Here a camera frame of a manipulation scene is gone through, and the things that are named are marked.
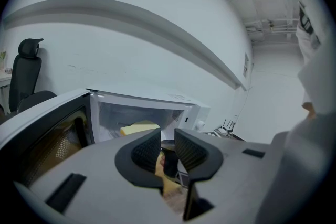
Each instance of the black office chair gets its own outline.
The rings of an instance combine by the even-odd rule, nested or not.
[[[34,93],[42,60],[37,57],[41,39],[25,39],[18,48],[13,64],[12,80],[9,90],[9,109],[17,110],[20,101]]]
[[[50,91],[34,94],[36,81],[41,69],[42,60],[37,57],[39,42],[43,39],[25,39],[19,45],[19,55],[13,64],[12,80],[9,90],[9,109],[11,113],[0,119],[0,124],[8,121],[37,104],[49,100],[56,95]]]

